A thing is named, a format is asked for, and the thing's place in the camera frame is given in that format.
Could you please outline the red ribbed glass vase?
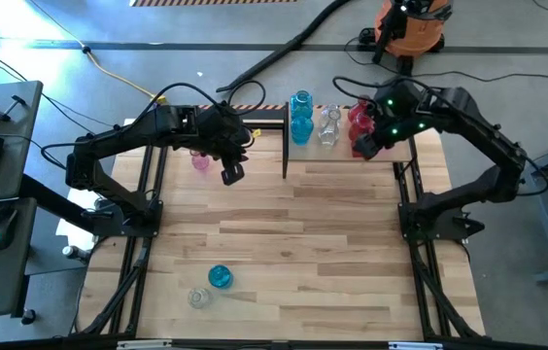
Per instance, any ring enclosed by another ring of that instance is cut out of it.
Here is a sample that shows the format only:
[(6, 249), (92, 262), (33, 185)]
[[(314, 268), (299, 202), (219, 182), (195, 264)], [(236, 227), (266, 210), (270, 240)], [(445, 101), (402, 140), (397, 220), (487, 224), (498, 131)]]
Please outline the red ribbed glass vase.
[(351, 151), (353, 158), (374, 158), (378, 150), (372, 143), (370, 136), (375, 130), (375, 123), (353, 123), (349, 129), (348, 136), (351, 141)]

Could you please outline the small pink glass vase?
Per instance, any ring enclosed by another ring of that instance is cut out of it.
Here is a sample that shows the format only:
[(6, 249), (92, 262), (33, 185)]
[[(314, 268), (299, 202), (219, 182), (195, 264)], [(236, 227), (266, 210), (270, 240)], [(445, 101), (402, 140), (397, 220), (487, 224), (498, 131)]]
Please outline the small pink glass vase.
[(189, 151), (191, 155), (191, 164), (197, 170), (204, 170), (209, 166), (210, 158), (208, 155), (195, 151)]

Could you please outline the orange vacuum cleaner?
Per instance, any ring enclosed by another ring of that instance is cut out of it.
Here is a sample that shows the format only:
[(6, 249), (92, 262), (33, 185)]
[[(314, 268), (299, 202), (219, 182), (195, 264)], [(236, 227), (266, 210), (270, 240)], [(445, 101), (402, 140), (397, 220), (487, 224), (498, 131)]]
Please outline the orange vacuum cleaner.
[[(375, 24), (382, 12), (385, 0), (372, 27), (364, 28), (359, 35), (359, 43), (375, 50)], [(443, 27), (453, 13), (453, 0), (408, 0), (407, 47), (413, 57), (427, 52), (439, 52), (444, 47)]]

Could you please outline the black computer mouse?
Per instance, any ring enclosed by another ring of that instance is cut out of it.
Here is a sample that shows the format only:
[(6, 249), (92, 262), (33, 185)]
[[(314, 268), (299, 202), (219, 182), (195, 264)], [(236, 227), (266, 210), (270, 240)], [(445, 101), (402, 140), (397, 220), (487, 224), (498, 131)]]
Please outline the black computer mouse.
[(0, 250), (7, 249), (15, 238), (18, 210), (5, 207), (0, 210)]

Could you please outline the black hazard-striped mat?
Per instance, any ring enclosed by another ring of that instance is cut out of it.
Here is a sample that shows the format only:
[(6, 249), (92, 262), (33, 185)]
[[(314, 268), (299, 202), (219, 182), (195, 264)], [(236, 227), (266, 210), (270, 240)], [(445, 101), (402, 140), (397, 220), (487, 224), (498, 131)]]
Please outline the black hazard-striped mat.
[[(236, 113), (242, 113), (246, 111), (251, 111), (246, 115), (241, 116), (242, 119), (245, 120), (282, 120), (288, 112), (284, 112), (286, 110), (287, 104), (262, 104), (257, 107), (257, 105), (249, 105), (249, 104), (240, 104), (240, 105), (231, 105), (231, 108), (233, 108)], [(313, 105), (313, 116), (318, 116), (322, 113), (322, 110), (324, 110), (328, 105)], [(212, 107), (212, 105), (197, 105), (201, 111), (208, 110)], [(341, 115), (344, 116), (344, 118), (347, 118), (348, 111), (352, 109), (352, 105), (338, 105), (338, 109), (341, 112)]]

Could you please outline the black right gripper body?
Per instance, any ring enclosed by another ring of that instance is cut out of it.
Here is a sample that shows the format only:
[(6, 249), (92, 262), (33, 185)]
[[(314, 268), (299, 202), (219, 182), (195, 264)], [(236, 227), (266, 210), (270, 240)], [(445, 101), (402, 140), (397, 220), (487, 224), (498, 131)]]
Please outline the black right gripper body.
[(371, 149), (390, 149), (429, 129), (428, 115), (418, 111), (429, 98), (428, 88), (411, 80), (388, 80), (378, 86), (373, 96), (374, 129), (368, 136)]

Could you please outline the white capped bottle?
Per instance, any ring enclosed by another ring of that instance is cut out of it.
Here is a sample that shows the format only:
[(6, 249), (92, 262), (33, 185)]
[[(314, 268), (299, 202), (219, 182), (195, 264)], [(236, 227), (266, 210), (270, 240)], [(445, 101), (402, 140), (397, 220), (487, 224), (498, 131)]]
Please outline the white capped bottle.
[(65, 246), (61, 253), (65, 258), (75, 260), (80, 263), (88, 263), (90, 260), (90, 251), (82, 250), (77, 246)]

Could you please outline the clear conical glass vase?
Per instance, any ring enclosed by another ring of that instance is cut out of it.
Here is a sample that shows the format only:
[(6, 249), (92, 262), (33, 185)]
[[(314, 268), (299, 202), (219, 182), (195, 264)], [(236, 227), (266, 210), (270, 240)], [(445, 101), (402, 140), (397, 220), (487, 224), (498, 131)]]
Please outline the clear conical glass vase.
[(319, 130), (319, 139), (323, 145), (333, 147), (339, 139), (338, 122), (327, 122)]

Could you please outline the clear round glass vase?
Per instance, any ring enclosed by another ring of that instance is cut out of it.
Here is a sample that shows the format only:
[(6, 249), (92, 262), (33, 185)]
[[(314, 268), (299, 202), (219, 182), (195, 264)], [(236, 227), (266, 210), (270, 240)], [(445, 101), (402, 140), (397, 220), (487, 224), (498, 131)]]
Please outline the clear round glass vase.
[(193, 288), (188, 292), (188, 304), (192, 308), (205, 308), (212, 302), (212, 300), (212, 293), (205, 288)]

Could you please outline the white metal bracket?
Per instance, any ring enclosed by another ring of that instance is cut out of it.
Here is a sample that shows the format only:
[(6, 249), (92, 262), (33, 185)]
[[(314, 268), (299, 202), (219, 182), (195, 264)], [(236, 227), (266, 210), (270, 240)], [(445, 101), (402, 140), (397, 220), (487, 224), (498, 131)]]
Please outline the white metal bracket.
[(440, 343), (413, 342), (413, 341), (391, 341), (388, 343), (389, 350), (444, 350)]
[(117, 350), (166, 350), (172, 349), (172, 342), (160, 339), (134, 339), (119, 341)]

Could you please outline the grey desk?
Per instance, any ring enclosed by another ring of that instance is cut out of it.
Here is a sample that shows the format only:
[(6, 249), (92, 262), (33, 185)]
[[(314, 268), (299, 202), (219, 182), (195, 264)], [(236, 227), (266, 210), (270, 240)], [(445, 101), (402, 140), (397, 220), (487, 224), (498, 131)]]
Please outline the grey desk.
[(0, 111), (5, 112), (17, 95), (26, 106), (17, 105), (9, 122), (0, 122), (4, 139), (0, 157), (0, 200), (18, 196), (43, 84), (39, 81), (0, 84)]

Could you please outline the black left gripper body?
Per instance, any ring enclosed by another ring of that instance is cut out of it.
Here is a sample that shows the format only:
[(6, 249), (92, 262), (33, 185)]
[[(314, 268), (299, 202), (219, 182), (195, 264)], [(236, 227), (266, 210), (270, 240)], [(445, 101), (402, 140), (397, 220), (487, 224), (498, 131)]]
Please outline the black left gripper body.
[(198, 141), (195, 150), (221, 159), (223, 165), (246, 161), (244, 145), (251, 141), (249, 130), (227, 103), (200, 112), (196, 117)]

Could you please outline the black metal rig frame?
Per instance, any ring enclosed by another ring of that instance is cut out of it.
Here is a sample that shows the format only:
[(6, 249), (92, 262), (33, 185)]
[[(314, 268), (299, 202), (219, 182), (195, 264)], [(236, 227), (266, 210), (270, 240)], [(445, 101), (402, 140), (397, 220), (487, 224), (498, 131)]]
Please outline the black metal rig frame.
[[(114, 179), (158, 191), (163, 212), (144, 277), (109, 332), (142, 338), (419, 340), (454, 334), (431, 294), (419, 295), (397, 206), (451, 182), (433, 130), (409, 142), (407, 162), (290, 161), (265, 131), (246, 177), (227, 187), (221, 166), (189, 153), (137, 149), (117, 156)], [(228, 289), (208, 281), (227, 266)], [(188, 304), (205, 288), (212, 302)]]

